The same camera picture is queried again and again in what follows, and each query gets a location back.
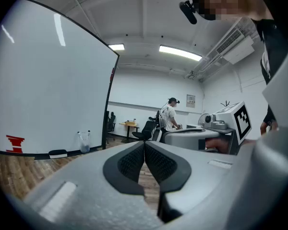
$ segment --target black chair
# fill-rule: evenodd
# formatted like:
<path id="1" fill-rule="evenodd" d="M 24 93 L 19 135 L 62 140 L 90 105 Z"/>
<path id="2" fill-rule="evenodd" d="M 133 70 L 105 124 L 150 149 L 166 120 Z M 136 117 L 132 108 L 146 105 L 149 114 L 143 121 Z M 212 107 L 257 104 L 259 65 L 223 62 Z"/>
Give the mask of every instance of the black chair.
<path id="1" fill-rule="evenodd" d="M 114 131 L 114 128 L 115 128 L 114 120 L 115 120 L 115 115 L 114 115 L 113 112 L 112 112 L 112 113 L 111 113 L 111 118 L 108 118 L 108 129 L 107 129 L 107 132 L 112 132 L 112 131 Z M 107 144 L 109 144 L 108 137 L 109 137 L 109 133 L 107 134 L 107 138 L 106 138 Z"/>
<path id="2" fill-rule="evenodd" d="M 152 136 L 152 132 L 156 127 L 155 122 L 147 121 L 142 132 L 133 132 L 132 134 L 137 137 L 139 140 L 148 140 Z"/>

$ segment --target whiteboard frame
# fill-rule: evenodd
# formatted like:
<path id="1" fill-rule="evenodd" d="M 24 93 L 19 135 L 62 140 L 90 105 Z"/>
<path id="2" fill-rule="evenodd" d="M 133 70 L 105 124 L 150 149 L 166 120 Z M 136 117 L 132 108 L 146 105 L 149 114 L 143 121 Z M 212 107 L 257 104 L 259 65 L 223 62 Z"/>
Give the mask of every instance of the whiteboard frame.
<path id="1" fill-rule="evenodd" d="M 90 35 L 92 35 L 94 38 L 96 38 L 99 42 L 103 43 L 105 46 L 107 46 L 112 52 L 114 52 L 118 57 L 115 63 L 115 66 L 112 70 L 112 74 L 110 76 L 110 84 L 109 84 L 109 88 L 108 88 L 108 93 L 107 93 L 107 98 L 106 98 L 106 105 L 105 105 L 105 111 L 104 111 L 104 119 L 103 119 L 103 127 L 102 127 L 102 141 L 101 141 L 101 146 L 97 146 L 97 147 L 92 147 L 90 148 L 89 152 L 94 152 L 97 151 L 97 148 L 102 148 L 105 149 L 106 148 L 106 135 L 107 135 L 107 123 L 108 123 L 108 117 L 107 117 L 107 108 L 108 108 L 108 101 L 109 101 L 109 96 L 110 96 L 110 91 L 111 91 L 111 86 L 112 86 L 112 82 L 113 82 L 113 78 L 115 75 L 115 71 L 116 71 L 116 67 L 120 58 L 120 55 L 114 51 L 112 48 L 110 48 L 108 46 L 108 44 L 106 44 L 103 40 L 101 40 L 99 37 L 97 37 L 95 34 L 93 34 L 92 32 L 90 32 L 89 30 L 87 30 L 85 27 L 83 27 L 82 25 L 80 25 L 79 23 L 77 23 L 76 21 L 74 21 L 71 18 L 66 17 L 64 14 L 62 14 L 61 12 L 43 4 L 40 3 L 36 0 L 26 0 L 29 2 L 33 2 L 36 3 L 46 9 L 49 9 L 59 15 L 61 15 L 62 17 L 64 17 L 65 19 L 73 22 L 74 24 L 76 24 L 77 26 L 79 26 L 80 28 L 82 28 L 83 30 L 85 30 L 86 32 L 88 32 Z M 69 156 L 76 156 L 76 155 L 80 155 L 83 154 L 82 152 L 80 152 L 80 150 L 74 150 L 74 151 L 67 151 L 67 157 Z M 0 154 L 4 154 L 4 155 L 11 155 L 11 156 L 23 156 L 23 157 L 36 157 L 37 159 L 50 159 L 49 153 L 14 153 L 14 152 L 6 152 L 6 151 L 1 151 L 0 150 Z"/>

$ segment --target black cap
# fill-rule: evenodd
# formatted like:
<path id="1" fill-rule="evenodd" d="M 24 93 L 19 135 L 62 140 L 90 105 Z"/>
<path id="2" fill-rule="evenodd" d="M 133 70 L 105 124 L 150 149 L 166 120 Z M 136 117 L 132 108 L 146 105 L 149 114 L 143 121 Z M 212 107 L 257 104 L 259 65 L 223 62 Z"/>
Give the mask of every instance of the black cap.
<path id="1" fill-rule="evenodd" d="M 172 102 L 176 102 L 176 103 L 179 103 L 178 100 L 176 100 L 176 98 L 172 97 L 172 98 L 169 98 L 168 100 L 168 103 L 172 103 Z"/>
<path id="2" fill-rule="evenodd" d="M 195 8 L 196 12 L 202 16 L 204 19 L 209 21 L 216 20 L 215 14 L 209 14 L 209 9 L 205 9 L 204 7 L 204 0 L 192 0 L 193 7 Z"/>

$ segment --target white t-shirt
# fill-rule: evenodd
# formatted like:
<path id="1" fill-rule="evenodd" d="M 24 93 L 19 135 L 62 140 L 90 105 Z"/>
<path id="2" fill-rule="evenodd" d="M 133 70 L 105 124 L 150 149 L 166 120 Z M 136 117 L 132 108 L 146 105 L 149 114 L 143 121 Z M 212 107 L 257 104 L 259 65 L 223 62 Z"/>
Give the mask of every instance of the white t-shirt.
<path id="1" fill-rule="evenodd" d="M 174 108 L 170 105 L 166 105 L 161 109 L 161 118 L 165 120 L 165 125 L 162 127 L 167 131 L 172 131 L 173 126 L 171 122 L 171 118 L 176 115 Z"/>

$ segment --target hand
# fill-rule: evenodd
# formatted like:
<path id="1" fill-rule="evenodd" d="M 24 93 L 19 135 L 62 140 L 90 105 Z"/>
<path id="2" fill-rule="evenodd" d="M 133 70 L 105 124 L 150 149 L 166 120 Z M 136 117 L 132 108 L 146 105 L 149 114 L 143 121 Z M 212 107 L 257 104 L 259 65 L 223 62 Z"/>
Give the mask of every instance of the hand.
<path id="1" fill-rule="evenodd" d="M 271 130 L 277 130 L 278 128 L 278 124 L 275 120 L 273 120 L 272 124 L 271 124 Z"/>
<path id="2" fill-rule="evenodd" d="M 261 135 L 264 135 L 267 132 L 267 127 L 268 127 L 268 124 L 266 124 L 265 122 L 263 122 L 260 125 L 260 133 L 261 133 Z"/>
<path id="3" fill-rule="evenodd" d="M 207 138 L 206 147 L 207 148 L 216 148 L 220 153 L 227 153 L 229 146 L 230 136 L 221 136 L 217 138 Z"/>

